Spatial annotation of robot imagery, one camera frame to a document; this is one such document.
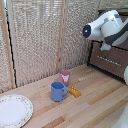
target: pink cup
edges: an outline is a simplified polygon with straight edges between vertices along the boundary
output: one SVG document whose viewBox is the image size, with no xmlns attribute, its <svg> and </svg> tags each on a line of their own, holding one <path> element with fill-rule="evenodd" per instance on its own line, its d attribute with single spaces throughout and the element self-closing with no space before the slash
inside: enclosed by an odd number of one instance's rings
<svg viewBox="0 0 128 128">
<path fill-rule="evenodd" d="M 62 69 L 59 72 L 59 82 L 63 83 L 65 86 L 69 85 L 69 77 L 70 77 L 70 72 L 68 70 Z"/>
</svg>

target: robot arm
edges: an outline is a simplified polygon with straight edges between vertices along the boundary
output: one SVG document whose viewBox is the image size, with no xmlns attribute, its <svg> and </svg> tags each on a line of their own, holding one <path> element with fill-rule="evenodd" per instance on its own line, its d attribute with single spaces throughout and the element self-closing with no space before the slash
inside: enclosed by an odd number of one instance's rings
<svg viewBox="0 0 128 128">
<path fill-rule="evenodd" d="M 123 23 L 116 10 L 105 11 L 95 21 L 85 25 L 83 35 L 89 40 L 117 46 L 128 37 L 128 19 Z"/>
</svg>

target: wood grain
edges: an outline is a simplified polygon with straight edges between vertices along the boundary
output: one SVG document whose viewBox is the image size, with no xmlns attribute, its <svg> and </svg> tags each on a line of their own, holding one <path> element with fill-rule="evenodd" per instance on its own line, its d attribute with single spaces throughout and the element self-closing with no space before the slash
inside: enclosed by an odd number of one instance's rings
<svg viewBox="0 0 128 128">
<path fill-rule="evenodd" d="M 60 101 L 50 98 L 51 83 L 58 74 L 0 95 L 20 94 L 34 107 L 31 119 L 22 128 L 110 128 L 128 102 L 128 86 L 91 66 L 71 69 L 69 86 L 81 92 Z"/>
</svg>

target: blue mug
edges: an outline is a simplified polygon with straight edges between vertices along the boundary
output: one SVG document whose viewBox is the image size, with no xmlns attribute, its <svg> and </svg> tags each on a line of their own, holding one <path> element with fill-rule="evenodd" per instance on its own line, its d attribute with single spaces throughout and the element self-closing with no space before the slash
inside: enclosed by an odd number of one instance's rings
<svg viewBox="0 0 128 128">
<path fill-rule="evenodd" d="M 68 93 L 69 93 L 69 89 L 63 83 L 54 82 L 51 84 L 51 99 L 53 101 L 63 100 Z"/>
</svg>

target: yellow sponge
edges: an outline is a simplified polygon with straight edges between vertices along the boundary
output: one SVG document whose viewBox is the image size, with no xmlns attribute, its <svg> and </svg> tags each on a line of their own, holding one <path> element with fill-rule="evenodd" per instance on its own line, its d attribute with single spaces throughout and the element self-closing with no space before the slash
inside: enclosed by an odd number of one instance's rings
<svg viewBox="0 0 128 128">
<path fill-rule="evenodd" d="M 68 89 L 69 89 L 69 93 L 72 94 L 75 98 L 77 98 L 78 96 L 81 96 L 81 92 L 79 92 L 75 88 L 68 87 Z"/>
</svg>

